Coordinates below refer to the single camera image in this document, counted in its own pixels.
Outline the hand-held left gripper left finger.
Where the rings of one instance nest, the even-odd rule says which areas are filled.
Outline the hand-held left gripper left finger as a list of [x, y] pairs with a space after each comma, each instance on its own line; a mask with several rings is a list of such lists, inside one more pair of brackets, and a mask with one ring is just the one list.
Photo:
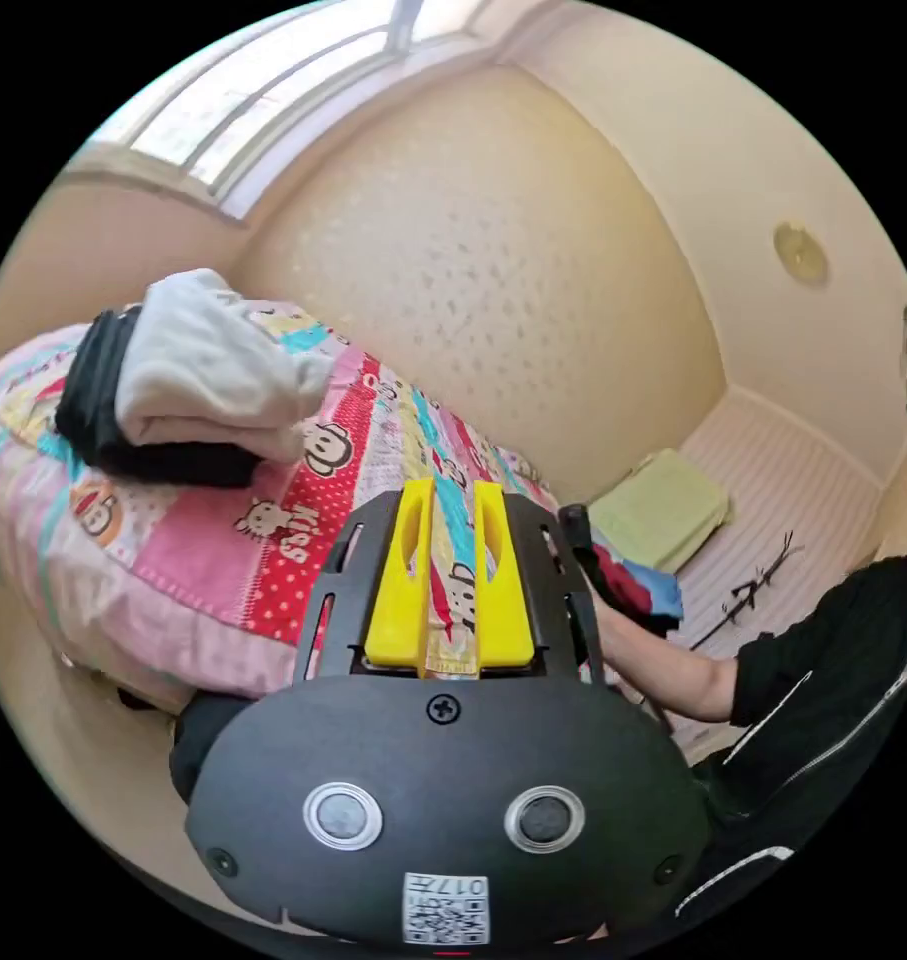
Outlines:
[[424, 668], [430, 607], [433, 481], [406, 482], [396, 505], [364, 643], [377, 668]]

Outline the person's right hand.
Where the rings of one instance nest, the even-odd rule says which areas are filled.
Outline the person's right hand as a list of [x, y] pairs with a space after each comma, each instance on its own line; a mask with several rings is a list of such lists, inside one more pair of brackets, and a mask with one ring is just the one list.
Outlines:
[[639, 704], [649, 696], [640, 682], [644, 678], [644, 657], [657, 637], [596, 595], [593, 608], [601, 654], [614, 674], [614, 685]]

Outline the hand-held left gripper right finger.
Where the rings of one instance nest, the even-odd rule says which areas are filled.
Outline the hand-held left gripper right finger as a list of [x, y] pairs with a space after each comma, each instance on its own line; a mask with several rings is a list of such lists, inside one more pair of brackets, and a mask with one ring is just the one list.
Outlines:
[[500, 485], [474, 485], [477, 665], [526, 667], [534, 657], [522, 581]]

